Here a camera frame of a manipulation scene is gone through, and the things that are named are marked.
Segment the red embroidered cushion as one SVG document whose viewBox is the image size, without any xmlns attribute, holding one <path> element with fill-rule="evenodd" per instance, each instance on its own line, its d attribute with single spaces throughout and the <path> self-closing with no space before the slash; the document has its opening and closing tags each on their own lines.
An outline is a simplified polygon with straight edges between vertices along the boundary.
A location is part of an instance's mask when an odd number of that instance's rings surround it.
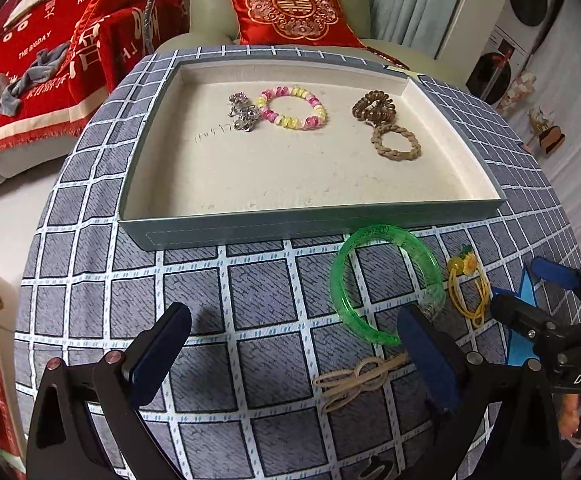
<svg viewBox="0 0 581 480">
<path fill-rule="evenodd" d="M 339 0 L 231 0 L 245 46 L 364 47 Z"/>
</svg>

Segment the grey jewelry tray beige lining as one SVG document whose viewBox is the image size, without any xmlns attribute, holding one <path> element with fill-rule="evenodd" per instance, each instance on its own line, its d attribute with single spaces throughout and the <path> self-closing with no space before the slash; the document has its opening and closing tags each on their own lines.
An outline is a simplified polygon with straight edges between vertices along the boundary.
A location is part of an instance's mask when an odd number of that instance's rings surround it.
<svg viewBox="0 0 581 480">
<path fill-rule="evenodd" d="M 235 129 L 228 99 L 297 86 L 327 121 L 313 131 L 260 122 Z M 421 155 L 393 162 L 352 116 L 371 90 L 389 94 Z M 161 84 L 124 178 L 118 220 L 146 250 L 250 243 L 480 220 L 505 200 L 458 122 L 415 78 L 371 62 L 222 56 L 183 61 Z"/>
</svg>

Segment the green translucent bangle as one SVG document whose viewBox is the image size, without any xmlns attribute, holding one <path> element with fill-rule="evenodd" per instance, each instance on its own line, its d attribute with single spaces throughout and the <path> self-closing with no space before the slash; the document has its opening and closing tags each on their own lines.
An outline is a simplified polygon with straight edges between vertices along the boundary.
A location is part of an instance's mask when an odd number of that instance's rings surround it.
<svg viewBox="0 0 581 480">
<path fill-rule="evenodd" d="M 362 318 L 348 296 L 345 274 L 356 255 L 373 304 L 414 294 L 415 306 L 431 320 L 445 305 L 443 277 L 437 258 L 420 238 L 390 224 L 365 226 L 340 247 L 329 277 L 329 293 L 339 320 L 354 336 L 369 344 L 397 347 L 399 334 L 379 330 Z"/>
</svg>

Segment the blue grid tablecloth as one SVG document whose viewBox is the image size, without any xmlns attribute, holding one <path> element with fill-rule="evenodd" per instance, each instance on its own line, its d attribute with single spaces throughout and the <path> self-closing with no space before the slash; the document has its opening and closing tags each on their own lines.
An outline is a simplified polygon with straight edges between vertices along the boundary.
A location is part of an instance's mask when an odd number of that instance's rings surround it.
<svg viewBox="0 0 581 480">
<path fill-rule="evenodd" d="M 415 367 L 404 363 L 385 385 L 328 414 L 312 385 L 323 373 L 400 351 L 357 339 L 336 321 L 328 275 L 345 234 L 147 252 L 116 218 L 123 177 L 161 84 L 177 62 L 234 58 L 235 51 L 246 49 L 206 47 L 143 60 L 64 162 L 20 289 L 14 360 L 24 434 L 50 359 L 96 363 L 181 301 L 192 311 L 191 338 L 142 416 L 185 477 L 393 477 L 432 444 L 429 394 Z M 441 81 L 420 81 L 458 119 L 507 197 L 484 220 L 414 229 L 441 266 L 471 245 L 489 281 L 515 289 L 533 256 L 581 264 L 555 191 L 504 119 Z M 360 260 L 351 260 L 345 284 L 353 304 L 388 332 L 415 295 L 373 304 Z"/>
</svg>

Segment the red blanket with lettering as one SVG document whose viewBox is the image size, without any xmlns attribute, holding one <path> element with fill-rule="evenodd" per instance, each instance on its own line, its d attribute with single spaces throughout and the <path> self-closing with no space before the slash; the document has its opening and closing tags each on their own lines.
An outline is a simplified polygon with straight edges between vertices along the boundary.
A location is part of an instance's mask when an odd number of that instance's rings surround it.
<svg viewBox="0 0 581 480">
<path fill-rule="evenodd" d="M 0 32 L 0 75 L 13 83 L 0 110 L 0 152 L 77 136 L 154 46 L 186 32 L 184 0 L 45 0 Z"/>
</svg>

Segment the white washing machine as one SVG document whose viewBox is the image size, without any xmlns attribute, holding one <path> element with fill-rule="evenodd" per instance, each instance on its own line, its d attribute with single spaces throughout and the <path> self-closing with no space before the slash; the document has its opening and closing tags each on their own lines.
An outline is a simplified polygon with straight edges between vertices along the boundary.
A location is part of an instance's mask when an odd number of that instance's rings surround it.
<svg viewBox="0 0 581 480">
<path fill-rule="evenodd" d="M 480 58 L 467 79 L 468 90 L 496 106 L 545 32 L 554 0 L 505 0 Z"/>
</svg>

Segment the blue star sticker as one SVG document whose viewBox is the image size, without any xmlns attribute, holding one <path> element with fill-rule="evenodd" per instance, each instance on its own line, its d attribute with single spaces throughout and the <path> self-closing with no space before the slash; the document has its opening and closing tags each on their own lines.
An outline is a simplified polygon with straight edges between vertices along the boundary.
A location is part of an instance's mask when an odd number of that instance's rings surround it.
<svg viewBox="0 0 581 480">
<path fill-rule="evenodd" d="M 527 359 L 537 358 L 533 352 L 537 328 L 531 320 L 532 310 L 536 308 L 531 275 L 527 268 L 522 270 L 515 292 L 493 289 L 492 316 L 504 326 L 508 337 L 506 365 L 522 366 Z"/>
</svg>

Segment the grey cloth on blanket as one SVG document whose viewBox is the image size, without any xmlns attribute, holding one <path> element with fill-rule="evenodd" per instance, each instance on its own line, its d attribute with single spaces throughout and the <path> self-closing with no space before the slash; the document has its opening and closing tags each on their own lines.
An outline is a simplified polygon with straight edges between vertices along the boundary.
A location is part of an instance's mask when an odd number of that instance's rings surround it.
<svg viewBox="0 0 581 480">
<path fill-rule="evenodd" d="M 24 73 L 4 89 L 0 99 L 0 113 L 7 117 L 15 116 L 24 93 L 37 84 L 50 81 L 56 75 L 69 46 L 70 42 L 66 41 L 52 50 L 40 50 Z"/>
</svg>

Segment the silver crystal hair clip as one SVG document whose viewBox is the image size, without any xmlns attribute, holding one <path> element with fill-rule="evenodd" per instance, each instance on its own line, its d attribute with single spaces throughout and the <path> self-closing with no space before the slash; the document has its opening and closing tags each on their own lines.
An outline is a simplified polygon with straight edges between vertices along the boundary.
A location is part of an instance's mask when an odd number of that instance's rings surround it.
<svg viewBox="0 0 581 480">
<path fill-rule="evenodd" d="M 228 98 L 231 104 L 228 116 L 233 119 L 236 130 L 250 132 L 261 118 L 259 107 L 243 92 L 236 92 Z"/>
</svg>

